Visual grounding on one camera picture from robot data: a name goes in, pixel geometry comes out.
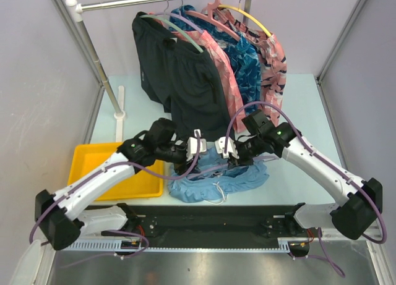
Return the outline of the light blue mesh shorts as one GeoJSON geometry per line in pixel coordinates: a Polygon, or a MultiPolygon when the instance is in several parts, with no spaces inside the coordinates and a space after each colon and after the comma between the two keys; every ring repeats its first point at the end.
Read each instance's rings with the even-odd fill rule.
{"type": "MultiPolygon", "coordinates": [[[[208,152],[199,159],[201,158],[223,159],[214,147],[208,149],[208,152]]],[[[192,180],[184,177],[180,180],[168,181],[167,188],[171,197],[184,203],[209,202],[219,205],[227,201],[229,194],[256,189],[268,178],[266,164],[259,163],[248,168],[234,168],[192,180]]]]}

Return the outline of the lilac plastic hanger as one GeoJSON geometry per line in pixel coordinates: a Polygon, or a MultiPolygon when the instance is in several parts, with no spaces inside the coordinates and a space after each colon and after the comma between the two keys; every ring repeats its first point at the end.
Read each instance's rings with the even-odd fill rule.
{"type": "Polygon", "coordinates": [[[275,155],[259,155],[253,158],[252,164],[235,166],[221,158],[201,158],[198,160],[192,172],[186,176],[186,179],[192,180],[195,178],[204,177],[205,175],[213,175],[215,173],[229,171],[234,168],[248,168],[255,164],[276,160],[279,160],[279,157],[276,157],[275,155]]]}

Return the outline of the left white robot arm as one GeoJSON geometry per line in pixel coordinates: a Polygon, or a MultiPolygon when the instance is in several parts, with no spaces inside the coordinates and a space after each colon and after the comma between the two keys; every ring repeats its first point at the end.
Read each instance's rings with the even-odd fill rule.
{"type": "Polygon", "coordinates": [[[176,178],[182,179],[195,168],[199,155],[206,149],[199,129],[188,139],[180,140],[176,124],[160,118],[149,130],[125,140],[107,160],[76,182],[53,194],[47,190],[38,193],[29,242],[33,242],[37,230],[55,250],[63,250],[91,234],[136,236],[139,219],[125,203],[95,210],[88,206],[116,184],[140,172],[155,176],[149,167],[157,160],[179,166],[180,174],[176,178]]]}

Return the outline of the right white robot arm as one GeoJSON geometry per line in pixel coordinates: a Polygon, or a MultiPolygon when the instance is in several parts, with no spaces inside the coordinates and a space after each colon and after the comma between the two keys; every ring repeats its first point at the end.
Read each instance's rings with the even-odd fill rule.
{"type": "Polygon", "coordinates": [[[382,218],[383,187],[375,178],[364,180],[317,151],[287,119],[274,125],[264,112],[257,110],[243,119],[250,138],[240,142],[229,136],[220,150],[235,166],[248,165],[253,158],[271,153],[293,164],[316,181],[334,200],[333,204],[295,206],[292,217],[285,221],[286,231],[300,236],[308,228],[335,228],[343,236],[357,240],[369,236],[366,230],[378,221],[382,238],[387,233],[382,218]]]}

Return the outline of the pink navy patterned shorts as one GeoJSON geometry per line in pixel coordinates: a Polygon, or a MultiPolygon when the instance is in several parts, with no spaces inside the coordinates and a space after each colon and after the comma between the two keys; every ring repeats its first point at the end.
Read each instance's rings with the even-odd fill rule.
{"type": "Polygon", "coordinates": [[[276,35],[272,33],[272,36],[267,38],[261,31],[246,27],[243,22],[234,18],[228,9],[215,9],[213,17],[242,35],[255,47],[261,71],[260,100],[280,109],[286,85],[287,63],[285,52],[276,35]]]}

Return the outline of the blue floral shorts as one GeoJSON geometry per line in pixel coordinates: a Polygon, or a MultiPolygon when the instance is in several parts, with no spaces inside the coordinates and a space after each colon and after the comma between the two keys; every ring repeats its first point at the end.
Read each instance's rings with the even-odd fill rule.
{"type": "Polygon", "coordinates": [[[186,14],[187,11],[194,10],[193,6],[185,5],[172,10],[172,13],[189,19],[204,31],[203,34],[174,17],[170,17],[170,21],[208,50],[218,70],[228,112],[232,117],[243,105],[260,100],[258,55],[253,45],[243,36],[237,41],[215,25],[186,14]]]}

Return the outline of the yellow plastic hanger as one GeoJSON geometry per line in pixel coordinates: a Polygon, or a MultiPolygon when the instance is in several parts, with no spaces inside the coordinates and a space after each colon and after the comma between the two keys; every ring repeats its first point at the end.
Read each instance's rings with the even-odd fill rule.
{"type": "Polygon", "coordinates": [[[268,30],[258,19],[250,14],[251,9],[251,1],[252,0],[239,0],[237,5],[223,4],[220,3],[218,5],[219,9],[228,9],[229,11],[233,11],[239,13],[243,17],[243,24],[248,26],[248,22],[253,23],[253,29],[261,31],[267,38],[272,36],[272,32],[268,30]]]}

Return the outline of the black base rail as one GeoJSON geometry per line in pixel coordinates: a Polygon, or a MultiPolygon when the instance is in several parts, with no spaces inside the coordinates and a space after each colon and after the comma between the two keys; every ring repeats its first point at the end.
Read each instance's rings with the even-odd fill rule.
{"type": "Polygon", "coordinates": [[[126,232],[150,239],[292,238],[310,241],[313,233],[292,218],[295,206],[131,206],[123,204],[126,232]]]}

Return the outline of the silver clothes rail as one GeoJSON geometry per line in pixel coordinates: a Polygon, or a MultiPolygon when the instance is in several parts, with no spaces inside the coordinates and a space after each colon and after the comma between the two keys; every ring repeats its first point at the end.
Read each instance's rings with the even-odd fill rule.
{"type": "Polygon", "coordinates": [[[124,85],[136,91],[139,79],[137,52],[132,38],[132,21],[139,11],[162,14],[195,1],[201,9],[214,0],[115,0],[89,2],[62,0],[88,51],[89,58],[100,61],[111,79],[114,91],[124,85]]]}

